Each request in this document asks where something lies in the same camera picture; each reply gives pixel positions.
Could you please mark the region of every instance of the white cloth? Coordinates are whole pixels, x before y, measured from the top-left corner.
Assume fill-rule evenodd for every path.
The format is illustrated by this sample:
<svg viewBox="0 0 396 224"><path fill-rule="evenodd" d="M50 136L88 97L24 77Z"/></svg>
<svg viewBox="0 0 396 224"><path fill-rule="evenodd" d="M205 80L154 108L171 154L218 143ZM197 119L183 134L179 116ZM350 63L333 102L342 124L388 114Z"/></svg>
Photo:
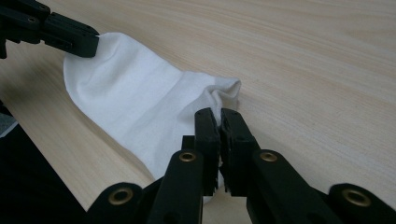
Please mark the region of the white cloth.
<svg viewBox="0 0 396 224"><path fill-rule="evenodd" d="M164 175L183 135L194 135L194 113L236 109L237 78L181 72L123 34L100 35L91 59L66 54L64 81L78 108L133 152L155 179Z"/></svg>

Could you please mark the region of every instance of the wooden table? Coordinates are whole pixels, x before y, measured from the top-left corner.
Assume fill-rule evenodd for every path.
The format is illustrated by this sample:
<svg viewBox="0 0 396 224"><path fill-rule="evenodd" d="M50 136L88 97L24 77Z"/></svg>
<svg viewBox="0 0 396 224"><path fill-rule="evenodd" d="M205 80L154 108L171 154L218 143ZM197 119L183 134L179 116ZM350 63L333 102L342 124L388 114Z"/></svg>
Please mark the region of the wooden table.
<svg viewBox="0 0 396 224"><path fill-rule="evenodd" d="M396 3L390 0L41 0L101 34L122 32L182 70L239 77L238 111L262 148L313 187L349 182L396 207ZM88 209L144 166L82 114L63 80L64 53L7 42L0 98ZM219 193L204 223L249 223Z"/></svg>

